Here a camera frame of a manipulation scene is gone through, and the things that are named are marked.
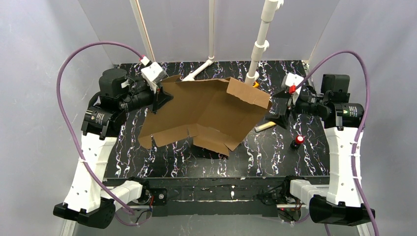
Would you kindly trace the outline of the brown cardboard box sheet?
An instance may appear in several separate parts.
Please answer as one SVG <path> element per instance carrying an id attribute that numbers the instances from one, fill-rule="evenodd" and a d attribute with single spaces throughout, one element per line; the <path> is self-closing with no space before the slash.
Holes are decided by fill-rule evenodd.
<path id="1" fill-rule="evenodd" d="M 270 95 L 228 77 L 162 81 L 173 99 L 155 114 L 147 112 L 138 142 L 150 149 L 192 138 L 193 145 L 228 156 L 270 110 Z"/>

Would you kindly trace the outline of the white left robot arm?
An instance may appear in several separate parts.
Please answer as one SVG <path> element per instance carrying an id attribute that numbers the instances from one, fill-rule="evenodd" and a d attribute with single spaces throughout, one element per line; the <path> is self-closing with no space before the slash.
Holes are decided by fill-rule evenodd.
<path id="1" fill-rule="evenodd" d="M 108 69 L 99 78 L 99 91 L 90 99 L 82 122 L 82 137 L 75 141 L 79 160 L 70 190 L 62 203 L 55 205 L 54 216 L 79 224 L 104 229 L 119 209 L 137 201 L 153 210 L 154 194 L 149 182 L 131 177 L 108 189 L 103 184 L 105 170 L 127 114 L 143 107 L 156 112 L 173 97 L 161 84 L 165 71 L 142 70 L 132 78 L 120 68 Z"/>

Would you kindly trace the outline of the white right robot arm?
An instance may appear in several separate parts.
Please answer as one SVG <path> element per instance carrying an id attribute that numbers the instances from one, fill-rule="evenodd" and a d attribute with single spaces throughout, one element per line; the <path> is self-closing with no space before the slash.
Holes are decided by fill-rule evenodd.
<path id="1" fill-rule="evenodd" d="M 313 222 L 356 226 L 370 222 L 374 209 L 367 209 L 357 185 L 360 183 L 361 135 L 359 126 L 364 108 L 349 101 L 348 75 L 325 74 L 320 92 L 309 88 L 301 94 L 303 78 L 287 74 L 283 89 L 275 97 L 287 99 L 286 112 L 267 116 L 267 120 L 288 128 L 289 117 L 298 114 L 320 117 L 329 145 L 329 186 L 321 190 L 304 177 L 287 176 L 278 197 L 290 197 L 308 209 Z"/>

